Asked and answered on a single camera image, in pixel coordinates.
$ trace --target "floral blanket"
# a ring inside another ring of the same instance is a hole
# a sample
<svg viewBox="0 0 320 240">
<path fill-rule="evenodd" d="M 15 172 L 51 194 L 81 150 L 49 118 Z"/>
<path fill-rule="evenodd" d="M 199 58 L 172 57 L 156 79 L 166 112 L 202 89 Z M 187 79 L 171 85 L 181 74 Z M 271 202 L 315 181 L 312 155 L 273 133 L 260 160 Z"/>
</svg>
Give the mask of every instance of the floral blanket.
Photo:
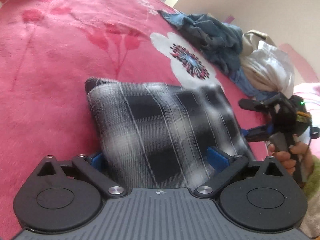
<svg viewBox="0 0 320 240">
<path fill-rule="evenodd" d="M 0 237 L 20 226 L 12 201 L 45 155 L 68 160 L 99 150 L 84 81 L 220 84 L 242 128 L 242 92 L 157 13 L 159 0 L 0 0 Z M 264 144 L 253 147 L 258 159 Z"/>
</svg>

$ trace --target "silver bolt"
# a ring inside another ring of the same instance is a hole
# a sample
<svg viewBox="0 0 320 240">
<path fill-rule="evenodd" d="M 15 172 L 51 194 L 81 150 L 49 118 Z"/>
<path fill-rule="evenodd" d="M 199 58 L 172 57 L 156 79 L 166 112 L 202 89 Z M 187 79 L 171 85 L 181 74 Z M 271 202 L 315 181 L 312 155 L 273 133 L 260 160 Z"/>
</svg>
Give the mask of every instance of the silver bolt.
<svg viewBox="0 0 320 240">
<path fill-rule="evenodd" d="M 123 187 L 119 187 L 119 186 L 114 186 L 111 187 L 108 192 L 112 195 L 119 195 L 122 194 L 124 192 L 124 188 Z"/>
<path fill-rule="evenodd" d="M 210 194 L 213 191 L 213 189 L 208 186 L 200 186 L 197 188 L 197 191 L 201 194 Z"/>
</svg>

